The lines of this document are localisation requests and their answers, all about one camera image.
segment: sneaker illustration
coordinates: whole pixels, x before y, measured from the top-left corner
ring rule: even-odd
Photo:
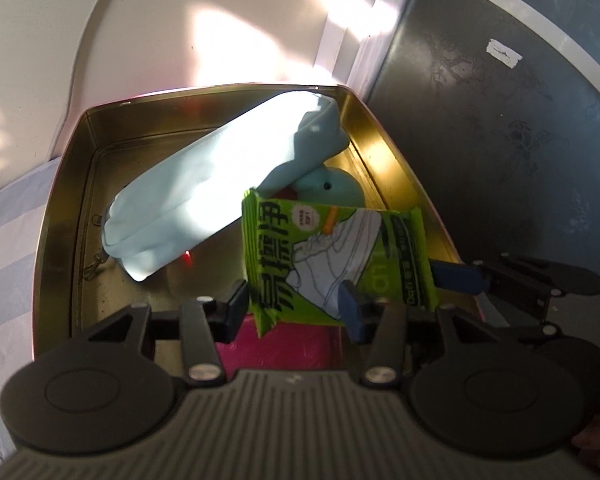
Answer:
[[[378,211],[358,209],[338,222],[330,235],[313,235],[295,244],[294,268],[286,283],[329,316],[340,319],[338,287],[344,280],[357,284],[381,226]]]

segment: red fabric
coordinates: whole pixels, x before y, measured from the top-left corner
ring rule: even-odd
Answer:
[[[258,339],[253,316],[247,316],[235,341],[216,345],[227,377],[238,368],[325,370],[342,360],[340,329],[279,322]]]
[[[284,200],[298,200],[298,193],[290,187],[284,187],[277,192],[273,198],[283,198]]]

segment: metal clip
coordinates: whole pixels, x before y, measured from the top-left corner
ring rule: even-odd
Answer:
[[[97,253],[93,255],[93,262],[90,263],[82,270],[82,278],[84,280],[92,280],[96,276],[96,270],[101,264],[106,262],[109,259],[109,255],[104,251],[104,249],[100,249]]]

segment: round white label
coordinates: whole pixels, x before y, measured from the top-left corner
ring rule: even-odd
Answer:
[[[307,204],[297,204],[291,210],[291,218],[301,231],[315,231],[320,225],[320,213]]]

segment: light blue pencil case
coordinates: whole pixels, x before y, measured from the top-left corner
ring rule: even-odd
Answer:
[[[104,215],[103,249],[142,281],[240,218],[249,188],[270,196],[348,145],[334,99],[279,94],[122,189]]]

